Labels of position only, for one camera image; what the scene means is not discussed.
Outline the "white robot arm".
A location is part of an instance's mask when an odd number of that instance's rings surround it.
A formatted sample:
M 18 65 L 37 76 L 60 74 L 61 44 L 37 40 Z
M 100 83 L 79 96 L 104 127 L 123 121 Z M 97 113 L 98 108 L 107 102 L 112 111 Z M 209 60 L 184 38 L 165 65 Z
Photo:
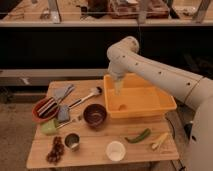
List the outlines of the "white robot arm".
M 194 110 L 187 171 L 213 171 L 213 79 L 142 57 L 138 51 L 133 36 L 111 45 L 108 73 L 121 80 L 133 72 Z

